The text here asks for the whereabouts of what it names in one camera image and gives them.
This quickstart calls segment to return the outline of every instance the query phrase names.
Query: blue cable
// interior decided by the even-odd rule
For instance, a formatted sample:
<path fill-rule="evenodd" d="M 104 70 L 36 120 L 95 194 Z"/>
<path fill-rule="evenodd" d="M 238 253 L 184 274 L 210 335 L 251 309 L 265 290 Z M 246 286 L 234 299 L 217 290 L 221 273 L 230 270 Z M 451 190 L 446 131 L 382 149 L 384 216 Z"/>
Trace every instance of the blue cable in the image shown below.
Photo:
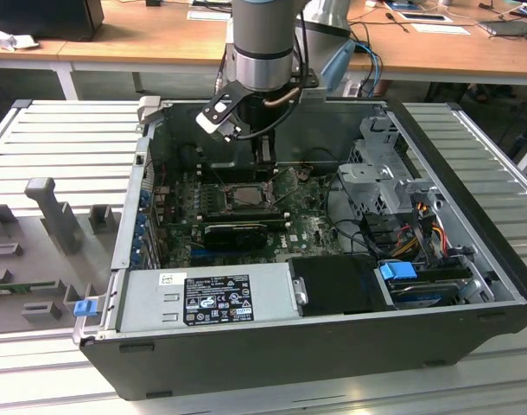
<path fill-rule="evenodd" d="M 369 56 L 371 56 L 371 58 L 373 59 L 373 65 L 375 66 L 375 79 L 373 80 L 373 87 L 369 91 L 369 94 L 367 95 L 368 97 L 371 97 L 373 95 L 373 92 L 375 91 L 375 86 L 377 86 L 377 83 L 378 83 L 378 61 L 377 61 L 377 55 L 372 50 L 370 50 L 366 45 L 364 45 L 363 43 L 356 42 L 356 44 L 358 46 L 360 46 L 362 49 L 364 49 L 364 51 L 366 51 Z"/>

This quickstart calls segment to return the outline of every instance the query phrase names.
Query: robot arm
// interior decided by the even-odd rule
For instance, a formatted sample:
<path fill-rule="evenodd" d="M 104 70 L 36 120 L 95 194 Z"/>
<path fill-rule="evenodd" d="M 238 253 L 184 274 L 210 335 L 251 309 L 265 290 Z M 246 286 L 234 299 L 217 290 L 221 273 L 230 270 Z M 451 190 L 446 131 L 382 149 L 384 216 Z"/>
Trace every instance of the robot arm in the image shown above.
<path fill-rule="evenodd" d="M 338 85 L 353 53 L 346 21 L 350 0 L 313 0 L 305 21 L 302 10 L 307 3 L 232 0 L 234 39 L 227 63 L 234 70 L 227 73 L 233 72 L 234 80 L 229 79 L 196 119 L 207 133 L 218 132 L 227 142 L 251 140 L 257 169 L 275 167 L 275 128 L 295 109 L 303 88 L 319 85 L 308 62 L 313 66 L 315 61 L 313 69 L 321 72 L 330 90 Z M 293 72 L 295 50 L 301 70 Z M 241 124 L 250 131 L 241 135 Z"/>
<path fill-rule="evenodd" d="M 288 110 L 297 87 L 291 81 L 295 19 L 306 2 L 233 0 L 235 80 L 221 88 L 197 117 L 206 132 L 231 139 L 240 132 L 240 120 L 250 126 L 250 136 L 258 135 Z"/>

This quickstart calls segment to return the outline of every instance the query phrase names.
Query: power supply label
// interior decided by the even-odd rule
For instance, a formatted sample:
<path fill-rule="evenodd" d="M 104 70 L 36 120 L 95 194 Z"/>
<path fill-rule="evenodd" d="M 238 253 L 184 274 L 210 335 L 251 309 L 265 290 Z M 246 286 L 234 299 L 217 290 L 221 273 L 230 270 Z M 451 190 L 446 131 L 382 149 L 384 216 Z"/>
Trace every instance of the power supply label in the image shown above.
<path fill-rule="evenodd" d="M 187 326 L 254 320 L 248 275 L 186 278 L 184 298 Z"/>

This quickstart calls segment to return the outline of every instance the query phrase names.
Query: computer case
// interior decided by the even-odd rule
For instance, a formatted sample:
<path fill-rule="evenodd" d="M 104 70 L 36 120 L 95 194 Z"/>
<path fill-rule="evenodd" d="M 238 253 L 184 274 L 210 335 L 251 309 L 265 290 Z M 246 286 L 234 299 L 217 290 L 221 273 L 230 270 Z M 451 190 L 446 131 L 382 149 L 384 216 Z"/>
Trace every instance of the computer case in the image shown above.
<path fill-rule="evenodd" d="M 104 20 L 100 0 L 0 1 L 0 30 L 67 41 L 90 41 Z"/>

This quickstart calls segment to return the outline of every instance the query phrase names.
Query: motherboard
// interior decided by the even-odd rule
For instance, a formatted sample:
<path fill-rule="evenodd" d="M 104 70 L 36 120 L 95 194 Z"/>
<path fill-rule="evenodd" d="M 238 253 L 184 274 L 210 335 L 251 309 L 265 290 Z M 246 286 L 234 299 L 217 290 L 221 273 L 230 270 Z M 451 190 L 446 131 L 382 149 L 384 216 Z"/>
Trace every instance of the motherboard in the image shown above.
<path fill-rule="evenodd" d="M 210 168 L 157 177 L 163 263 L 242 265 L 341 253 L 324 213 L 332 179 L 309 166 L 284 167 L 266 181 Z"/>

